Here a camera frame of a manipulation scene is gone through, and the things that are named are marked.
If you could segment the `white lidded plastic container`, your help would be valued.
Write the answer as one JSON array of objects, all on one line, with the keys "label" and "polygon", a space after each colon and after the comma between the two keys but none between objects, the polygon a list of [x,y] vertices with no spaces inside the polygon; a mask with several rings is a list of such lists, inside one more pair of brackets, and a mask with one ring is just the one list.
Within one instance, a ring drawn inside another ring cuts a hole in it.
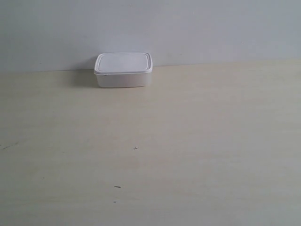
[{"label": "white lidded plastic container", "polygon": [[102,53],[94,74],[101,88],[144,87],[151,83],[153,62],[146,52]]}]

